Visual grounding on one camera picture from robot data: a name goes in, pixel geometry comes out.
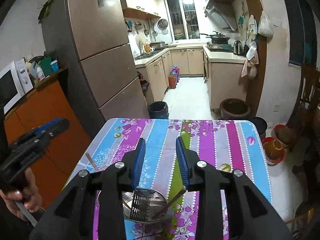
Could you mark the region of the person's left hand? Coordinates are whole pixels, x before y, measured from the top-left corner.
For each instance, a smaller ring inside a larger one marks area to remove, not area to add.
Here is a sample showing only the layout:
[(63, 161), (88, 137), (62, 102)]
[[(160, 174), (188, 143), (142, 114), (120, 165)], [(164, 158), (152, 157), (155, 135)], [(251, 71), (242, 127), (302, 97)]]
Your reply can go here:
[(42, 205), (42, 197), (39, 194), (39, 189), (35, 183), (35, 176), (31, 168), (25, 170), (25, 178), (27, 186), (22, 190), (14, 190), (3, 192), (1, 191), (1, 197), (4, 200), (8, 210), (16, 217), (27, 221), (27, 218), (16, 205), (15, 201), (24, 202), (24, 207), (30, 212), (37, 212)]

